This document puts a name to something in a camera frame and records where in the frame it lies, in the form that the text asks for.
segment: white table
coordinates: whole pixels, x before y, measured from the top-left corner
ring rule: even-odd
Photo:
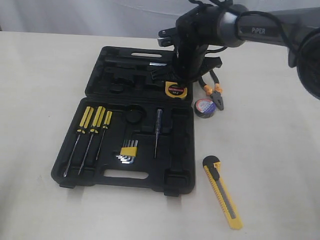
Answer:
[[[155,39],[0,32],[1,240],[320,239],[320,102],[278,46],[221,54],[225,110],[194,119],[191,194],[59,187],[51,169],[106,45],[159,48]],[[194,99],[203,97],[194,84]],[[242,230],[227,224],[202,168],[207,155],[221,160]]]

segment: yellow utility knife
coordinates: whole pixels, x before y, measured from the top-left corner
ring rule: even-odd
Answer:
[[[202,164],[230,228],[237,230],[241,229],[243,223],[237,208],[228,193],[226,185],[219,174],[221,165],[220,160],[216,156],[207,156]]]

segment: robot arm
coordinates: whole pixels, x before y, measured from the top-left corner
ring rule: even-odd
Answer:
[[[210,70],[204,61],[209,45],[234,48],[245,41],[286,47],[291,44],[295,52],[289,51],[289,66],[297,67],[303,86],[320,99],[320,67],[316,67],[320,62],[320,7],[270,14],[278,19],[289,42],[269,16],[248,12],[239,4],[229,10],[200,4],[179,17],[175,28],[160,31],[158,42],[162,47],[174,45],[172,69],[182,83],[194,82]]]

